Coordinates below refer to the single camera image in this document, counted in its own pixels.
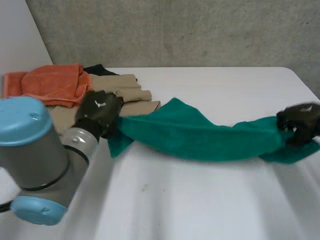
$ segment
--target concrete wall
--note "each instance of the concrete wall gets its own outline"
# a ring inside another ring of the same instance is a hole
[[[320,97],[318,0],[27,0],[27,4],[56,64],[280,66],[294,70]]]

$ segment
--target green towel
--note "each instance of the green towel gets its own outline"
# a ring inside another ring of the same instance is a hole
[[[225,162],[259,156],[266,161],[291,164],[320,149],[316,142],[286,146],[293,132],[277,129],[275,116],[218,126],[196,108],[173,98],[149,115],[120,117],[115,136],[108,141],[113,158],[134,140],[177,158]]]

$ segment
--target white table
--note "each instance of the white table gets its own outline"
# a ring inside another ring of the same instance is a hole
[[[215,124],[318,102],[287,68],[113,68],[135,74],[162,104],[177,97]],[[100,144],[62,222],[38,226],[0,214],[6,240],[313,240],[320,236],[320,154],[293,165],[248,159],[184,161],[135,142],[116,161]],[[0,170],[0,200],[17,193]]]

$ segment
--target beige cloth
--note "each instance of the beige cloth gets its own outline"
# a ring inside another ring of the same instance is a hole
[[[148,90],[141,90],[133,74],[117,76],[97,76],[90,74],[93,90],[113,92],[117,97],[123,97],[124,105],[120,116],[139,116],[147,115],[161,106],[160,101],[151,101],[152,95]],[[78,107],[68,108],[56,106],[49,111],[53,125],[59,135],[70,128],[75,123],[75,115]]]
[[[106,93],[113,92],[117,97],[123,97],[123,102],[151,101],[151,92],[141,90],[136,76],[124,74],[118,76],[97,76],[90,74],[93,90],[104,90]]]

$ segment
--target blue joint cap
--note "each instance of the blue joint cap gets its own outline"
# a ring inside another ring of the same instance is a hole
[[[68,210],[60,203],[35,196],[17,196],[10,209],[22,220],[47,226],[58,224]]]
[[[0,116],[2,147],[32,143],[53,127],[52,118],[43,103],[29,96],[0,100]]]

